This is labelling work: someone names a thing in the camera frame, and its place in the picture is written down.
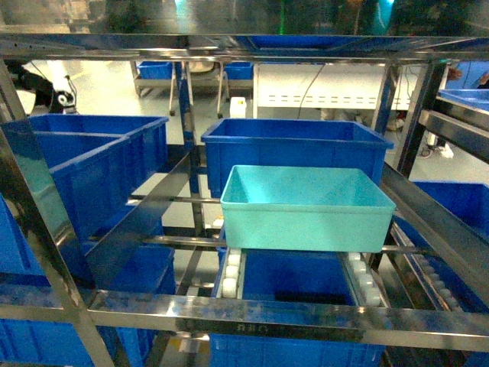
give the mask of blue plastic bin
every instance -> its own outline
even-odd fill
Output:
[[[75,132],[128,137],[128,184],[138,188],[167,162],[168,117],[49,114],[29,118],[36,132]]]
[[[379,252],[396,205],[351,168],[234,166],[221,198],[230,248]]]
[[[92,243],[84,244],[88,250]],[[171,248],[158,245],[141,246],[111,284],[111,291],[137,293],[174,294]],[[45,285],[44,277],[24,278]],[[109,352],[115,353],[113,330],[99,328]],[[143,367],[144,360],[153,345],[155,330],[118,328],[132,367]],[[93,363],[85,351],[76,331],[70,324],[37,321],[0,320],[0,360],[6,362],[36,363],[46,365],[76,365],[92,367]]]
[[[253,79],[252,63],[229,63],[225,66],[224,71],[228,74],[229,80]]]
[[[34,257],[34,253],[31,251],[1,194],[0,246],[2,247],[0,252],[0,273],[43,274]]]
[[[236,164],[359,168],[381,181],[393,144],[356,122],[223,119],[202,135],[212,197],[220,197]]]
[[[415,184],[465,224],[489,238],[488,185],[448,181],[419,181]]]
[[[445,89],[440,90],[439,95],[463,105],[489,111],[489,89]]]
[[[354,304],[336,254],[248,251],[243,298],[290,301],[291,297]],[[296,322],[287,313],[278,321]],[[367,344],[216,334],[210,335],[210,347],[211,367],[374,367],[385,350]]]
[[[143,61],[138,65],[142,79],[171,79],[173,63],[160,61]]]
[[[37,140],[56,187],[44,187],[40,182],[42,190],[34,190],[33,194],[39,205],[49,211],[57,188],[76,234],[80,239],[88,238],[125,205],[131,192],[125,184],[123,154],[129,140],[83,134],[59,136],[49,132],[37,133]],[[26,164],[33,164],[36,169],[35,162],[28,158],[25,158]],[[0,261],[0,272],[43,274],[1,196],[0,223],[2,253],[5,254]]]
[[[131,194],[125,154],[131,141],[90,134],[36,136],[76,234],[87,239]]]
[[[455,214],[480,235],[489,237],[489,187],[482,183],[423,181],[415,184]],[[426,240],[404,219],[395,216],[395,222],[419,247],[429,248]],[[426,256],[446,287],[467,312],[487,312],[484,303],[462,279],[440,258]]]

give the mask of floor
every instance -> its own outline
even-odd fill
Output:
[[[35,64],[42,73],[50,78],[50,71],[45,62],[36,61]],[[79,91],[77,107],[81,114],[168,115],[168,91],[161,89],[146,91],[143,97],[139,99],[134,90],[129,62],[70,61],[65,62],[65,67]],[[28,65],[28,69],[36,72],[32,65]],[[30,93],[20,94],[26,110],[30,111],[34,103],[33,95]],[[232,95],[246,96],[248,98],[250,92],[242,91],[241,93],[232,93]],[[217,120],[215,112],[216,101],[217,95],[215,91],[209,91],[207,94],[196,93],[194,96],[196,132],[200,144],[202,144],[200,142],[200,135]],[[228,116],[228,107],[229,104],[224,104],[223,106],[225,117]],[[251,100],[248,99],[248,116],[252,116],[251,109]],[[169,144],[183,143],[180,115],[178,109],[176,111],[176,116],[170,117],[170,121],[167,124]],[[276,119],[294,119],[297,113],[297,109],[260,109],[259,111],[260,117]],[[301,118],[319,119],[319,110],[303,109]],[[399,135],[388,133],[387,137],[397,145]],[[453,159],[443,158],[439,153],[435,153],[428,159],[418,158],[412,172],[412,179],[477,181],[489,184],[489,166],[458,148],[454,148],[453,150],[455,152]],[[386,156],[386,161],[391,163],[394,155],[395,150],[389,151]],[[162,177],[162,174],[155,175],[138,189],[137,193],[148,192]],[[207,190],[206,177],[200,178],[202,195],[204,197],[210,197],[209,191]],[[185,187],[180,195],[189,196],[189,188]],[[214,220],[221,215],[220,206],[206,205],[204,207],[204,213],[206,225],[211,226]],[[193,227],[190,204],[173,204],[165,213],[163,221],[166,226]],[[177,252],[175,257],[177,279],[181,278],[189,257],[190,252]],[[217,270],[217,254],[204,253],[193,282],[213,282]],[[181,348],[179,342],[172,342],[164,363],[171,361],[168,365],[186,365],[188,358],[186,359],[184,354],[177,352],[179,348]],[[203,347],[201,349],[202,351],[204,353],[199,355],[197,365],[208,364],[208,353],[205,352],[206,348]]]

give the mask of metal bar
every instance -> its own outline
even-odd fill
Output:
[[[160,331],[154,339],[153,346],[147,356],[145,367],[158,367],[161,364],[165,352],[167,351],[168,343],[171,339],[171,334]]]
[[[214,283],[185,283],[182,281],[178,281],[176,285],[177,286],[182,285],[188,288],[200,288],[200,289],[212,289],[215,286]]]
[[[129,61],[129,63],[131,64],[131,73],[132,73],[132,80],[134,82],[134,89],[136,90],[136,94],[138,95],[138,97],[141,97],[141,88],[139,87],[138,83],[136,83],[139,77],[139,71],[136,65],[136,61]]]
[[[143,200],[146,195],[131,195],[129,199],[132,200]],[[214,198],[204,198],[204,197],[184,197],[184,196],[175,196],[169,198],[169,200],[173,203],[200,203],[200,204],[220,204],[220,199]]]
[[[194,251],[192,256],[190,257],[189,263],[183,273],[182,280],[178,284],[178,288],[176,289],[176,295],[184,296],[189,291],[189,288],[192,287],[192,280],[195,276],[197,265],[199,264],[200,256],[202,251],[194,247]],[[150,358],[146,363],[146,366],[152,366],[150,364],[151,361],[154,361],[153,365],[158,365],[157,362],[161,360],[164,354],[164,350],[168,346],[168,342],[170,341],[170,335],[165,331],[160,331],[155,340],[155,344],[150,351]]]
[[[3,61],[0,90],[2,98],[9,98],[1,101],[0,109],[8,111],[2,116],[3,122],[21,117],[23,110],[18,108],[21,103]],[[72,323],[95,365],[113,366],[73,279],[90,289],[93,287],[90,269],[25,114],[22,121],[0,125],[0,191],[11,204],[13,216],[18,218],[34,256],[59,298],[65,320]]]
[[[90,315],[105,326],[489,351],[489,316],[477,313],[104,292]]]
[[[178,195],[190,176],[190,156],[175,168],[87,254],[97,286],[107,289],[153,224],[170,207],[168,197]]]
[[[197,266],[199,265],[200,257],[202,255],[202,250],[195,247],[192,256],[190,257],[189,264],[186,266],[185,272],[183,273],[180,285],[176,290],[177,296],[184,296],[189,291],[189,285],[192,284],[193,277],[196,274]]]
[[[190,196],[200,198],[202,195],[200,193],[199,174],[197,173],[197,169],[200,166],[200,154],[198,148],[196,148],[196,126],[193,120],[193,99],[189,84],[189,64],[175,63],[175,73],[176,84],[178,85],[180,117],[182,119],[183,144],[185,149],[190,152],[190,166],[192,168],[192,174],[189,178]],[[192,212],[196,235],[203,235],[206,228],[202,213],[202,204],[193,203]]]
[[[145,239],[144,242],[168,245],[170,247],[178,246],[179,248],[184,248],[184,249],[200,248],[202,251],[215,251],[216,247],[227,246],[226,242],[216,241],[214,239],[203,239],[203,238],[196,238],[196,237],[179,237],[179,236],[170,236],[170,235],[156,235],[148,239]]]
[[[0,123],[27,118],[3,60],[0,60]]]
[[[489,241],[387,164],[381,188],[439,256],[489,305]]]
[[[421,68],[416,88],[414,89],[406,123],[401,135],[399,148],[394,158],[394,167],[404,176],[409,177],[413,169],[419,146],[423,139],[424,127],[419,116],[424,109],[431,109],[445,73],[446,63],[431,62]]]
[[[489,112],[438,97],[433,111],[489,132]]]
[[[372,128],[384,135],[389,122],[389,116],[392,112],[392,102],[396,95],[397,82],[402,73],[402,67],[389,63],[384,68],[384,76],[382,76],[381,89],[377,99],[377,107],[375,108],[374,117],[372,118]]]
[[[382,252],[384,254],[421,254],[436,256],[433,250],[420,247],[408,247],[408,246],[398,246],[398,245],[385,245],[382,246]]]
[[[489,163],[488,131],[434,111],[423,111],[419,123],[433,134]]]
[[[70,319],[62,308],[18,306],[0,304],[0,318],[12,320],[50,321],[69,323]]]

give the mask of teal plastic bin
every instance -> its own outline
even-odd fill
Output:
[[[234,166],[221,199],[230,248],[379,252],[395,204],[352,168]]]

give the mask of black wire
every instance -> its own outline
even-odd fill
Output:
[[[44,75],[44,73],[42,71],[40,71],[40,69],[36,66],[36,64],[34,63],[34,61],[30,61],[31,65],[34,67],[35,70],[37,70],[39,72],[39,74],[45,79],[45,80],[49,80],[48,78],[46,78],[46,76]],[[47,109],[47,112],[49,113],[51,111],[51,109],[53,108],[53,103],[54,103],[54,86],[53,86],[53,91],[51,92],[51,103],[49,104],[49,107]]]
[[[34,61],[30,61],[29,62],[35,70],[37,70],[39,72],[39,74],[46,80],[49,80],[48,78],[46,78],[46,76],[44,75],[44,73],[42,71],[40,71],[40,69],[36,66],[36,64],[34,63]]]
[[[297,119],[296,120],[298,120],[300,118],[300,113],[302,112],[304,99],[306,98],[306,95],[309,92],[309,89],[311,89],[311,86],[313,86],[313,84],[316,81],[316,79],[318,79],[319,74],[322,72],[322,70],[324,69],[325,66],[326,66],[326,64],[322,65],[321,69],[319,69],[319,71],[317,72],[316,76],[314,76],[313,81],[309,84],[309,86],[307,87],[306,91],[304,92],[303,98],[300,101],[299,113],[297,114]]]
[[[468,74],[471,72],[471,67],[472,67],[472,62],[471,62],[471,61],[469,61],[469,62],[468,62],[468,68],[467,68],[467,75],[465,75],[465,80],[464,80],[464,83],[461,85],[461,87],[462,87],[463,89],[467,89],[467,88],[465,88],[465,84],[467,83]]]

